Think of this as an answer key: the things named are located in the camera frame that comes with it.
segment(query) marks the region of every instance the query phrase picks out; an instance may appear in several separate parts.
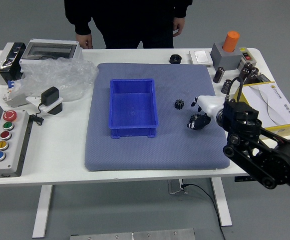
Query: yellow button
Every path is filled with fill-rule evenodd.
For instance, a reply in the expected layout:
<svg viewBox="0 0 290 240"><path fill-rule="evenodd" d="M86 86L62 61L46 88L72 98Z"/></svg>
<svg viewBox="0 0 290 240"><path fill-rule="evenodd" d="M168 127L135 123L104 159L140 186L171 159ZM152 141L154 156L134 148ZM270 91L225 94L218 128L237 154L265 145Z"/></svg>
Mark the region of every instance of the yellow button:
<svg viewBox="0 0 290 240"><path fill-rule="evenodd" d="M9 144L6 141L0 141L0 150L4 151L8 148Z"/></svg>

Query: blue plastic bin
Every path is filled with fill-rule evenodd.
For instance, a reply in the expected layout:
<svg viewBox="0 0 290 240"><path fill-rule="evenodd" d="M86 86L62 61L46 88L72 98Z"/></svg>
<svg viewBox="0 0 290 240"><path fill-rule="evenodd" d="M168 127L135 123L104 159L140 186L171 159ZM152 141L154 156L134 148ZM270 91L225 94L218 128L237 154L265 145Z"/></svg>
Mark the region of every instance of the blue plastic bin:
<svg viewBox="0 0 290 240"><path fill-rule="evenodd" d="M111 137L156 136L158 115L153 79L110 81L108 127Z"/></svg>

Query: metal floor plate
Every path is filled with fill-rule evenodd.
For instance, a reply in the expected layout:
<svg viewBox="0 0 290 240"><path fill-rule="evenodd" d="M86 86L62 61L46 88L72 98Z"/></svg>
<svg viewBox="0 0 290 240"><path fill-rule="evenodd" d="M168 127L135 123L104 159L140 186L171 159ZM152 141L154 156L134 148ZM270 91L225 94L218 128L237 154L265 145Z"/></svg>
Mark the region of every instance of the metal floor plate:
<svg viewBox="0 0 290 240"><path fill-rule="evenodd" d="M193 228L71 236L70 240L195 240Z"/></svg>

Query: person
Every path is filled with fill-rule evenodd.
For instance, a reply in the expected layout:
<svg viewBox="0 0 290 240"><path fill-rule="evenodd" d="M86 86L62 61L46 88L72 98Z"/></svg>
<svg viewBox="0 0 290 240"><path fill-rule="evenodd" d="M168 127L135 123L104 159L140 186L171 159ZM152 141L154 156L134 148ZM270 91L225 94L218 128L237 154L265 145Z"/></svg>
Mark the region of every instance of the person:
<svg viewBox="0 0 290 240"><path fill-rule="evenodd" d="M140 42L145 49L172 49L191 4L192 0L64 0L66 17L83 49L93 48L88 26L92 18L107 49L136 49Z"/></svg>

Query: cardboard box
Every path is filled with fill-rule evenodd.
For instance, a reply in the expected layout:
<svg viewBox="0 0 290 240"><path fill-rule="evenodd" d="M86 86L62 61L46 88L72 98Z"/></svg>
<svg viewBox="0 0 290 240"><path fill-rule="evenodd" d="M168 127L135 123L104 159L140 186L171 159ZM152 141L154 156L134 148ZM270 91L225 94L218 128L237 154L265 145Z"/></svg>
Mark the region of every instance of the cardboard box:
<svg viewBox="0 0 290 240"><path fill-rule="evenodd" d="M290 103L275 82L244 85L240 101L259 111L263 128L282 137L290 135Z"/></svg>

